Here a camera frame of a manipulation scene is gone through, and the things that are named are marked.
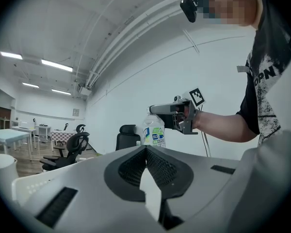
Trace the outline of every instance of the ceiling light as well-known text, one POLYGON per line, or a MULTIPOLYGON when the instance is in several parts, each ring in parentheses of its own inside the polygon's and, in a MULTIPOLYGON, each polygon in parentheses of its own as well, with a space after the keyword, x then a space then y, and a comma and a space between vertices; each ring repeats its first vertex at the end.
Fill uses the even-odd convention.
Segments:
POLYGON ((32 87, 35 87, 35 88, 39 88, 37 85, 34 85, 34 84, 30 84, 30 83, 23 83, 24 85, 27 85, 27 86, 32 86, 32 87))
POLYGON ((61 65, 61 64, 57 64, 57 63, 54 63, 54 62, 51 62, 51 61, 47 61, 47 60, 41 60, 41 61, 42 61, 43 64, 51 66, 51 67, 56 67, 56 68, 59 68, 59 69, 62 69, 62 70, 66 70, 68 72, 72 72, 73 71, 72 67, 67 67, 67 66, 64 66, 64 65, 61 65))
POLYGON ((22 60, 23 57, 20 54, 14 54, 14 53, 9 53, 9 52, 1 52, 0 54, 4 57, 10 57, 10 58, 15 58, 15 59, 19 59, 22 60))
POLYGON ((67 94, 67 95, 71 95, 71 93, 69 93, 69 92, 65 92, 65 91, 58 91, 58 90, 53 90, 53 89, 52 89, 52 91, 54 91, 54 92, 59 92, 59 93, 64 93, 64 94, 67 94))

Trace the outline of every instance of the graphic print shirt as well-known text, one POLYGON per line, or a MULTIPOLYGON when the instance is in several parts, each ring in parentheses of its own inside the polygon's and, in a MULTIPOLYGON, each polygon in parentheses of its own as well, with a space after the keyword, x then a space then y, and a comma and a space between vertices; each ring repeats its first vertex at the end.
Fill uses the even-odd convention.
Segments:
POLYGON ((291 30, 284 18, 267 0, 252 50, 248 56, 246 94, 237 113, 249 129, 260 134, 259 145, 280 133, 281 127, 265 95, 281 77, 291 60, 291 30))

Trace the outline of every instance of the man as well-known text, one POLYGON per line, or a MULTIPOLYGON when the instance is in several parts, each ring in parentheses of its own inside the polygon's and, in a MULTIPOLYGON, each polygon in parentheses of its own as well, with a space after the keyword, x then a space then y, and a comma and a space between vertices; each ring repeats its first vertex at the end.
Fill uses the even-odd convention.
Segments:
POLYGON ((268 0, 208 0, 204 11, 222 23, 251 25, 256 36, 246 63, 247 88, 240 111, 232 116, 198 111, 194 128, 231 142, 247 142, 260 134, 261 144, 281 132, 265 95, 289 65, 291 30, 268 0))

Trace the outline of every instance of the black office chair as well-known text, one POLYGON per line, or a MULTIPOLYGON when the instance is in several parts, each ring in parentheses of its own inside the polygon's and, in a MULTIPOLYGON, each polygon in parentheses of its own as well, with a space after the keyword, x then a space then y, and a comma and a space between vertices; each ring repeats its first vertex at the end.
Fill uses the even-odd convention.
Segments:
POLYGON ((57 147, 56 149, 59 150, 60 157, 59 156, 43 156, 43 159, 40 160, 40 162, 44 164, 42 168, 46 171, 51 171, 54 169, 58 169, 61 167, 74 164, 76 162, 76 158, 78 154, 81 154, 82 151, 86 149, 87 144, 88 144, 88 136, 89 136, 88 132, 82 132, 70 137, 69 140, 67 141, 67 150, 68 150, 67 157, 64 157, 63 155, 64 148, 57 147))
POLYGON ((140 141, 140 136, 135 134, 134 129, 136 125, 123 125, 120 128, 120 134, 116 138, 116 149, 122 150, 136 146, 136 142, 140 141))
POLYGON ((77 126, 76 131, 77 133, 82 133, 84 131, 85 124, 80 124, 77 126))

